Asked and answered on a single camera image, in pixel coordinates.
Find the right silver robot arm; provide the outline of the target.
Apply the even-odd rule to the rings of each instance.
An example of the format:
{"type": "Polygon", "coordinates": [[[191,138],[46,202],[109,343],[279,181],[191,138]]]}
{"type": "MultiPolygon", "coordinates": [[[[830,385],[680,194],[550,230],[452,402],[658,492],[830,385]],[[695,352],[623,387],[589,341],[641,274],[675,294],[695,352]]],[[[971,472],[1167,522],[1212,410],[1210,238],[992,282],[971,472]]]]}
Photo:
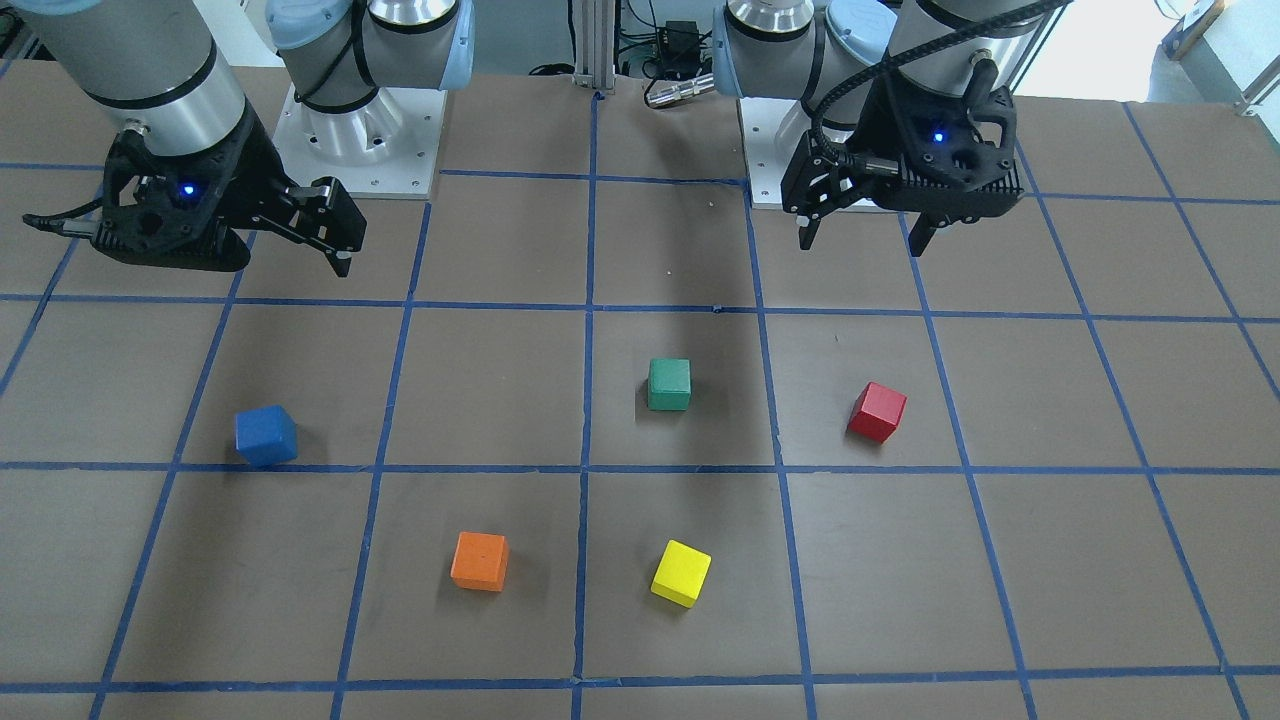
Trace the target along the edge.
{"type": "MultiPolygon", "coordinates": [[[[17,1],[15,13],[113,120],[102,192],[23,222],[124,264],[239,272],[242,231],[319,251],[347,277],[367,222],[340,178],[296,182],[192,1],[17,1]]],[[[471,1],[270,1],[302,136],[330,167],[410,143],[394,91],[463,88],[471,1]]]]}

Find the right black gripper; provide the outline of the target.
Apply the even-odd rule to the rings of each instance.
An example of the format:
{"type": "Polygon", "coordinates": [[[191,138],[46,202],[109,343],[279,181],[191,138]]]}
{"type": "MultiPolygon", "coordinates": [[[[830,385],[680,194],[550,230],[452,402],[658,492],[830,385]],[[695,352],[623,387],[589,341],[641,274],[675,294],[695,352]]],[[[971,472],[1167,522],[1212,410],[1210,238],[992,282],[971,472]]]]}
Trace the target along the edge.
{"type": "Polygon", "coordinates": [[[349,275],[367,220],[338,178],[300,186],[252,106],[211,147],[182,156],[151,152],[136,129],[120,131],[104,168],[102,193],[52,215],[22,220],[88,240],[119,263],[200,272],[239,272],[251,251],[239,229],[269,231],[320,252],[349,275]]]}

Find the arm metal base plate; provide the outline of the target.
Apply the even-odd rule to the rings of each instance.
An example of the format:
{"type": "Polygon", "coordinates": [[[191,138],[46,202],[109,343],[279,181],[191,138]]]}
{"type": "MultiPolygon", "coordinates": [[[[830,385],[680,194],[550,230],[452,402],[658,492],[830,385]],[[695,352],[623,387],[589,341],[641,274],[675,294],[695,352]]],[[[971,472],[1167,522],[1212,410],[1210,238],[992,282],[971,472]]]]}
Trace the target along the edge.
{"type": "Polygon", "coordinates": [[[797,100],[742,97],[739,119],[753,206],[782,211],[781,182],[810,118],[797,100]]]}
{"type": "Polygon", "coordinates": [[[364,108],[321,113],[288,99],[273,135],[296,181],[335,177],[355,199],[429,200],[449,94],[381,88],[364,108]]]}

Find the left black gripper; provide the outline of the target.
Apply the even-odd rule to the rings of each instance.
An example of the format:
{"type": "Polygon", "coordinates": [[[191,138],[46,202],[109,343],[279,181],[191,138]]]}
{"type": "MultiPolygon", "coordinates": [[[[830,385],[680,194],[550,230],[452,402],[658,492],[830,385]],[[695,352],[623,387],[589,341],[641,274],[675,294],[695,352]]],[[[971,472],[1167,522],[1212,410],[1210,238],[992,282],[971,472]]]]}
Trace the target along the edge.
{"type": "Polygon", "coordinates": [[[960,74],[957,96],[938,94],[891,70],[870,82],[854,133],[820,154],[805,132],[783,174],[782,206],[797,214],[797,245],[812,250],[822,218],[868,199],[920,213],[908,251],[920,258],[943,217],[1001,217],[1021,197],[1012,142],[1018,115],[998,68],[978,61],[960,74]]]}

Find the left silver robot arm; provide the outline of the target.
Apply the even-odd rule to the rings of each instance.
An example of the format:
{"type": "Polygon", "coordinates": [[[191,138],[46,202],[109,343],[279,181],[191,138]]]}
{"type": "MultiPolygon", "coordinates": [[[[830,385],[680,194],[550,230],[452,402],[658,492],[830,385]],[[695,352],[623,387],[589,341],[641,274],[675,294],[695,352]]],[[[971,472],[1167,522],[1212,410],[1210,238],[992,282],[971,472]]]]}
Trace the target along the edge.
{"type": "Polygon", "coordinates": [[[1010,87],[1057,1],[727,1],[712,31],[716,90],[797,104],[806,120],[780,205],[809,250],[831,214],[868,200],[915,215],[920,256],[954,224],[1024,197],[1010,87]]]}

